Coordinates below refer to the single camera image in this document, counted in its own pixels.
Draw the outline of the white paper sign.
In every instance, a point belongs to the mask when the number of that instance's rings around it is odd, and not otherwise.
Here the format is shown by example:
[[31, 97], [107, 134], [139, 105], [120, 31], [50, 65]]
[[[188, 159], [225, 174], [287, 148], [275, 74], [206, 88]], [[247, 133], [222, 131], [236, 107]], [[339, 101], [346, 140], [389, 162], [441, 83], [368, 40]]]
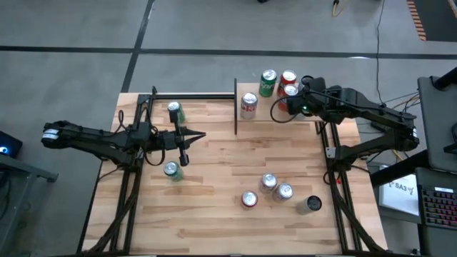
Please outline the white paper sign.
[[381, 206], [419, 216], [418, 189], [414, 174], [385, 183], [378, 189]]

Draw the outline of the black monitor pole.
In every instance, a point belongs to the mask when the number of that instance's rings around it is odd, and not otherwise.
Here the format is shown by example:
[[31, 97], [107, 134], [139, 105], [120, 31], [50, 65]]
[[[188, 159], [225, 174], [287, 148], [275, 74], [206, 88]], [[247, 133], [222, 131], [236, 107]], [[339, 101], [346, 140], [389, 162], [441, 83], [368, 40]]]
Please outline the black monitor pole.
[[440, 77], [432, 76], [431, 83], [433, 87], [439, 91], [449, 90], [450, 86], [457, 84], [457, 67]]

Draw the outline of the silver Diet Coke can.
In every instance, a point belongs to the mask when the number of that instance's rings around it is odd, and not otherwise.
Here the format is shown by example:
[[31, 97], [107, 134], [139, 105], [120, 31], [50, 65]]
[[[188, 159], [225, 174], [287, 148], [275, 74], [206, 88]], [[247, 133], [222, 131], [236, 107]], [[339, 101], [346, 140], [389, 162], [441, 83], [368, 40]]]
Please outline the silver Diet Coke can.
[[259, 190], [262, 193], [272, 193], [278, 184], [278, 179], [273, 173], [265, 173], [259, 182]]
[[256, 94], [248, 92], [241, 97], [240, 115], [243, 119], [253, 119], [256, 115], [258, 97]]
[[272, 193], [275, 202], [284, 202], [293, 197], [293, 187], [289, 183], [280, 183]]

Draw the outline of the black desk edge bar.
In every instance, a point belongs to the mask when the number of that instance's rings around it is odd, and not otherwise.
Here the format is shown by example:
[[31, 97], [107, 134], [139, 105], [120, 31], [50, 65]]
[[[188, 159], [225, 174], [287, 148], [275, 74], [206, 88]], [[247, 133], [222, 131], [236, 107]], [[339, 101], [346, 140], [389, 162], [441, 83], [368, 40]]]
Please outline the black desk edge bar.
[[400, 161], [387, 168], [370, 175], [373, 187], [381, 186], [398, 178], [415, 173], [416, 168], [429, 168], [428, 151], [423, 150], [404, 161]]

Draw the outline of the grey closed laptop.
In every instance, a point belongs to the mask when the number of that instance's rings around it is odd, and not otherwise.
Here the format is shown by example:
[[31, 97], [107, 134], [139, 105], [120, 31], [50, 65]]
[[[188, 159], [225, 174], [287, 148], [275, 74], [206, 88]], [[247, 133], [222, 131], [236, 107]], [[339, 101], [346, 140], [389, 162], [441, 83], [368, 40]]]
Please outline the grey closed laptop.
[[452, 127], [457, 124], [457, 86], [440, 91], [433, 86], [430, 77], [420, 77], [417, 82], [429, 165], [457, 173], [457, 154], [443, 150], [455, 143]]

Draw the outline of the grey metal cart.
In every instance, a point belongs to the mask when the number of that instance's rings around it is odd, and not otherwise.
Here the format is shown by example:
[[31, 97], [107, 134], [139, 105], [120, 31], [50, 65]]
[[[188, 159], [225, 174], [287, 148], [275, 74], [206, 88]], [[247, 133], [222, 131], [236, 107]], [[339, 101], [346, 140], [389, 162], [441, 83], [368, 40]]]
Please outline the grey metal cart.
[[0, 257], [5, 257], [38, 178], [56, 182], [57, 173], [0, 154]]

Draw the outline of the black box blue light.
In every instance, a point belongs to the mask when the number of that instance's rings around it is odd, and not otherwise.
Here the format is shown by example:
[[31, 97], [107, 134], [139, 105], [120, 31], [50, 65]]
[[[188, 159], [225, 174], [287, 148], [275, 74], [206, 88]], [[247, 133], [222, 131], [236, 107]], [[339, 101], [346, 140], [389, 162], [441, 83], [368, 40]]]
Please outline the black box blue light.
[[22, 146], [22, 141], [0, 131], [0, 154], [16, 158]]

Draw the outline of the rainbow backlit keyboard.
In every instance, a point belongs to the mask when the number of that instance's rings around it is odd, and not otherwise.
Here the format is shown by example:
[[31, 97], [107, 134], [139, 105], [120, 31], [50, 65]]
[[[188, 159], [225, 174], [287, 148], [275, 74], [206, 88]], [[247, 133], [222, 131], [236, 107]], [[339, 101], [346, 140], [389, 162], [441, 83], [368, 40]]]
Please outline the rainbow backlit keyboard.
[[421, 186], [418, 196], [426, 226], [457, 230], [457, 189]]

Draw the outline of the red Fanta strawberry can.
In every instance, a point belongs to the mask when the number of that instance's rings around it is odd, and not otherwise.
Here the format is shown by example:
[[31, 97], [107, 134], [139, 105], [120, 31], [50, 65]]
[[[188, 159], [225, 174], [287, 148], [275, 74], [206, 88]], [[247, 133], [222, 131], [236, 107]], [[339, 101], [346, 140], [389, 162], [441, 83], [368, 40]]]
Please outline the red Fanta strawberry can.
[[258, 196], [254, 191], [244, 191], [241, 195], [241, 206], [243, 209], [250, 210], [258, 203]]
[[297, 79], [297, 75], [294, 71], [288, 69], [285, 70], [281, 76], [278, 87], [282, 89], [284, 86], [289, 84], [295, 84]]
[[287, 98], [289, 96], [296, 96], [298, 93], [298, 88], [294, 84], [287, 84], [278, 90], [278, 98], [280, 99], [278, 103], [278, 108], [281, 111], [287, 112]]

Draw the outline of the green Sprite can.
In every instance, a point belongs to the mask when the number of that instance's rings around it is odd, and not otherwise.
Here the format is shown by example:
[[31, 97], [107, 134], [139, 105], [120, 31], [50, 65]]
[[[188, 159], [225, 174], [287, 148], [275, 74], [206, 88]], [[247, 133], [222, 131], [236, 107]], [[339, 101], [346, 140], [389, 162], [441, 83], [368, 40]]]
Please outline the green Sprite can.
[[184, 113], [184, 108], [178, 101], [171, 101], [167, 109], [169, 111], [169, 118], [172, 123], [182, 124], [186, 120], [186, 115]]
[[172, 181], [181, 181], [184, 179], [184, 173], [180, 165], [175, 161], [169, 161], [164, 166], [164, 173]]
[[259, 94], [262, 97], [270, 97], [276, 85], [277, 73], [273, 69], [267, 69], [261, 74]]

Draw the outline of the wooden shelf black legs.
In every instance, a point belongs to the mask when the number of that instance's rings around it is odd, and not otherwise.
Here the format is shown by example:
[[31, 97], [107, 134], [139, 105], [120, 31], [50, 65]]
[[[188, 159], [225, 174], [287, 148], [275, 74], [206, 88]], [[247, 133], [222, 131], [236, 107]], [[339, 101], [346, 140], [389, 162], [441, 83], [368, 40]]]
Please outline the wooden shelf black legs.
[[[278, 84], [276, 84], [275, 91], [273, 93], [273, 96], [271, 96], [271, 97], [260, 96], [258, 94], [258, 86], [259, 86], [259, 83], [241, 83], [241, 82], [238, 82], [237, 79], [234, 79], [233, 89], [234, 89], [234, 94], [236, 95], [236, 98], [234, 99], [235, 119], [234, 119], [233, 127], [234, 127], [235, 134], [238, 133], [241, 125], [247, 125], [250, 122], [275, 123], [271, 119], [270, 109], [271, 109], [271, 106], [273, 105], [273, 103], [277, 100], [276, 89], [277, 89]], [[241, 97], [245, 93], [248, 93], [248, 92], [254, 93], [258, 97], [256, 115], [253, 119], [243, 119], [240, 115]], [[272, 114], [273, 114], [273, 117], [278, 121], [289, 120], [292, 117], [287, 112], [281, 111], [278, 108], [278, 106], [274, 106]], [[318, 116], [312, 116], [305, 120], [297, 120], [296, 117], [293, 120], [289, 121], [288, 124], [297, 124], [297, 123], [301, 123], [301, 122], [321, 122], [322, 121]]]

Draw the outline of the black aluminium frame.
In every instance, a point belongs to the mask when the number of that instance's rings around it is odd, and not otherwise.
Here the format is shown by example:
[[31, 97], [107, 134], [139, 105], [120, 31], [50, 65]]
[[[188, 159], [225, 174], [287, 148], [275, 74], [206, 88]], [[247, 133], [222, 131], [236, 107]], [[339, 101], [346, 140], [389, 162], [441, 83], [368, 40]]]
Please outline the black aluminium frame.
[[326, 164], [326, 172], [323, 179], [327, 177], [331, 190], [336, 229], [341, 244], [341, 255], [366, 257], [387, 253], [386, 249], [379, 246], [369, 236], [356, 218], [346, 168], [338, 167], [334, 159], [327, 154], [327, 150], [331, 150], [327, 128], [331, 130], [331, 138], [334, 145], [340, 146], [336, 124], [317, 121], [315, 125], [316, 132], [321, 137], [323, 144], [323, 154]]
[[[114, 220], [111, 222], [105, 234], [97, 241], [97, 244], [89, 250], [84, 251], [82, 248], [86, 236], [86, 231], [89, 225], [92, 208], [94, 206], [95, 194], [92, 195], [91, 203], [88, 209], [75, 257], [129, 255], [145, 156], [146, 152], [142, 151], [141, 155], [135, 159], [134, 167], [128, 168], [123, 172]], [[123, 248], [119, 250], [117, 246], [119, 242], [119, 233], [121, 230], [122, 221], [126, 221], [126, 233], [124, 237]]]

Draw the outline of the black mat orange stripes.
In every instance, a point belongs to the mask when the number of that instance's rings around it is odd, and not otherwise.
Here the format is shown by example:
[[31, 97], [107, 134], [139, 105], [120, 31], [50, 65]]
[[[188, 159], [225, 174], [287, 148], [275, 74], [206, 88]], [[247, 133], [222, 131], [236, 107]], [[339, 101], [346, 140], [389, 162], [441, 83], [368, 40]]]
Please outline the black mat orange stripes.
[[422, 41], [457, 43], [457, 0], [406, 0]]

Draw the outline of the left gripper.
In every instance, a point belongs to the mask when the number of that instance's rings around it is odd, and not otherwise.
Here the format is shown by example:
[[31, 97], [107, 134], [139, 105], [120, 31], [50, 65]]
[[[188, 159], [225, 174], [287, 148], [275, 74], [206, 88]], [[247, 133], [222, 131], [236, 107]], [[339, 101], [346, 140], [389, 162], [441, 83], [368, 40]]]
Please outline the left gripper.
[[[174, 131], [165, 131], [161, 135], [162, 146], [168, 150], [179, 150], [179, 161], [181, 166], [187, 166], [189, 164], [189, 156], [186, 153], [186, 150], [190, 145], [203, 138], [206, 135], [206, 132], [191, 130], [185, 126], [182, 126], [180, 123], [180, 111], [172, 110], [169, 111], [169, 118], [171, 123], [174, 124]], [[185, 139], [185, 136], [195, 136], [193, 138]]]

